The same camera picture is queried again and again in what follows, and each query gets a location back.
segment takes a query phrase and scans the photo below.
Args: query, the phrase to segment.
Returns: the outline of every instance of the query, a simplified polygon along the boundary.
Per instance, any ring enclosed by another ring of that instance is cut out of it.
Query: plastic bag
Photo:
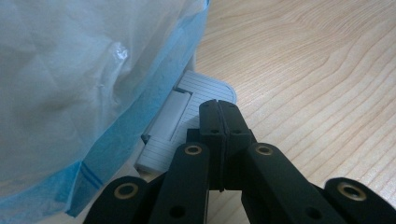
[[[0,221],[76,216],[195,51],[206,1],[0,3]]]

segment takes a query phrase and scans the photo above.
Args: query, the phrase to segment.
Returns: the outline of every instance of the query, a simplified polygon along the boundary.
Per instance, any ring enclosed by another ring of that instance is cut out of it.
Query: wood grain
[[[346,176],[396,206],[396,2],[213,0],[197,71],[312,183]],[[248,223],[211,192],[208,223]]]

